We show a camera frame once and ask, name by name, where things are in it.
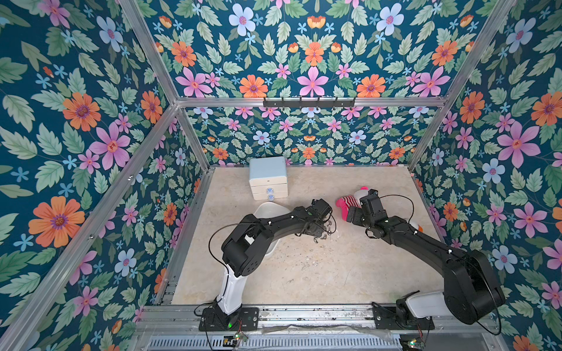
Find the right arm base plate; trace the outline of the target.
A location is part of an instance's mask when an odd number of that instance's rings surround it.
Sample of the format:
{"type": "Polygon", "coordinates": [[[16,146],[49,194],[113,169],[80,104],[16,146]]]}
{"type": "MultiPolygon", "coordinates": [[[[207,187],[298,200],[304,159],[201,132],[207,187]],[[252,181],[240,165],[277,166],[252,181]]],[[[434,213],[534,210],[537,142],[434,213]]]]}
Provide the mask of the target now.
{"type": "Polygon", "coordinates": [[[411,292],[396,300],[395,304],[382,305],[376,302],[371,303],[373,320],[377,329],[383,330],[403,330],[418,331],[427,329],[432,331],[435,324],[431,317],[414,317],[407,307],[406,299],[412,297],[419,291],[411,292]]]}

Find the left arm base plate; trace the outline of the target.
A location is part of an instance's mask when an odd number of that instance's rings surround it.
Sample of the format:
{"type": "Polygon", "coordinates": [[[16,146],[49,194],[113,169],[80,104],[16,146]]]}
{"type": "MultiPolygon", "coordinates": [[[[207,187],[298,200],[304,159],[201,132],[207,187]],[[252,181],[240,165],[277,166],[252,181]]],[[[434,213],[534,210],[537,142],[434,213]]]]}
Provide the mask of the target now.
{"type": "Polygon", "coordinates": [[[257,307],[240,307],[232,314],[225,314],[217,305],[206,307],[200,318],[198,330],[210,331],[256,331],[258,329],[260,309],[257,307]]]}

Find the white storage tray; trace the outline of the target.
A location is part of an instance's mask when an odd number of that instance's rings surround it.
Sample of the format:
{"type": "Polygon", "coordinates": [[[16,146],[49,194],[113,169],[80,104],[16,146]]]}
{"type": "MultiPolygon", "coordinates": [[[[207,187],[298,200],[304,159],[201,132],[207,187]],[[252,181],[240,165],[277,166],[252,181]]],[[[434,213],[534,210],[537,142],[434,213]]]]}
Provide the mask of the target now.
{"type": "MultiPolygon", "coordinates": [[[[291,212],[291,210],[284,207],[284,206],[281,206],[277,203],[268,202],[268,203],[262,203],[254,211],[253,215],[256,218],[259,218],[259,219],[269,219],[269,218],[289,214],[290,212],[291,212]]],[[[265,254],[264,258],[267,259],[268,257],[271,257],[273,255],[273,252],[275,251],[276,247],[277,247],[277,240],[274,240],[269,245],[269,248],[266,251],[266,254],[265,254]]]]}

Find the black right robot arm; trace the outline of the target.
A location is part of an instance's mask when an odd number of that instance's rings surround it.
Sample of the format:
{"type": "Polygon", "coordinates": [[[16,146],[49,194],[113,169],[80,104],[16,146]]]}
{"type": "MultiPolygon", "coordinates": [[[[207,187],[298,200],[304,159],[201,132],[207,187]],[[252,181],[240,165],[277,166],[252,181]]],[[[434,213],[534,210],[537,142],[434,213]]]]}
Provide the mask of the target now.
{"type": "Polygon", "coordinates": [[[473,325],[506,303],[486,255],[448,247],[407,219],[388,216],[376,190],[362,187],[355,192],[342,215],[347,222],[363,227],[368,238],[409,252],[442,276],[441,291],[413,292],[396,302],[405,318],[449,316],[473,325]]]}

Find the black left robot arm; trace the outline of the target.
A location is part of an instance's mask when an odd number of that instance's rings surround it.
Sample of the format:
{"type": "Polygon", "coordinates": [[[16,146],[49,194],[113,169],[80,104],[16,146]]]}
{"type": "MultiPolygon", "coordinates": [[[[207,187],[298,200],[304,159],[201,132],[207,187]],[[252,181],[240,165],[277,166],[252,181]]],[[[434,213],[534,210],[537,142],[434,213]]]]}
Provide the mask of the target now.
{"type": "Polygon", "coordinates": [[[331,218],[332,207],[322,199],[292,210],[277,203],[263,203],[245,216],[221,245],[225,276],[216,297],[218,310],[226,316],[238,312],[248,276],[271,256],[279,240],[290,235],[324,238],[331,234],[331,218]]]}

